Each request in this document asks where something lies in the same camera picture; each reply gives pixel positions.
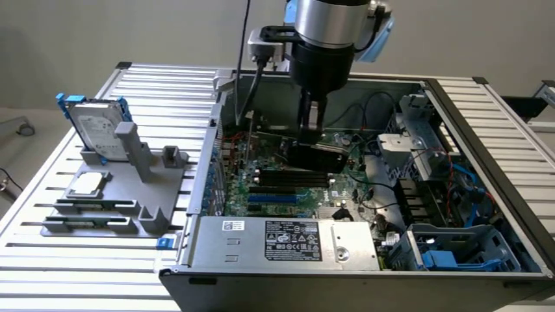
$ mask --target floor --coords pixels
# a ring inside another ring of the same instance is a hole
[[[26,116],[34,126],[33,136],[18,136],[14,132],[0,136],[0,167],[17,184],[25,187],[44,161],[69,130],[69,121],[58,110],[0,108],[0,122]],[[0,218],[10,203],[0,198]]]

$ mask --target blue latch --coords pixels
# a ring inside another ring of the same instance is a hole
[[[452,252],[447,250],[428,250],[423,254],[424,267],[431,271],[481,271],[491,272],[501,264],[493,259],[483,263],[457,263]]]
[[[156,241],[156,250],[172,250],[173,249],[173,239],[167,237],[160,237]]]

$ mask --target power supply label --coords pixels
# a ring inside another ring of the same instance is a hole
[[[269,261],[321,261],[319,223],[267,221],[264,257]]]

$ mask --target white label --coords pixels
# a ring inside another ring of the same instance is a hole
[[[114,129],[109,119],[86,115],[78,116],[77,119],[96,153],[108,160],[126,160],[125,150],[113,134]]]
[[[224,221],[221,223],[223,231],[244,231],[244,221]]]

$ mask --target gray drive holder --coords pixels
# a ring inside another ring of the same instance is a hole
[[[132,122],[120,122],[114,135],[129,162],[81,151],[84,163],[42,221],[42,236],[158,237],[167,231],[188,154],[176,146],[150,151]]]

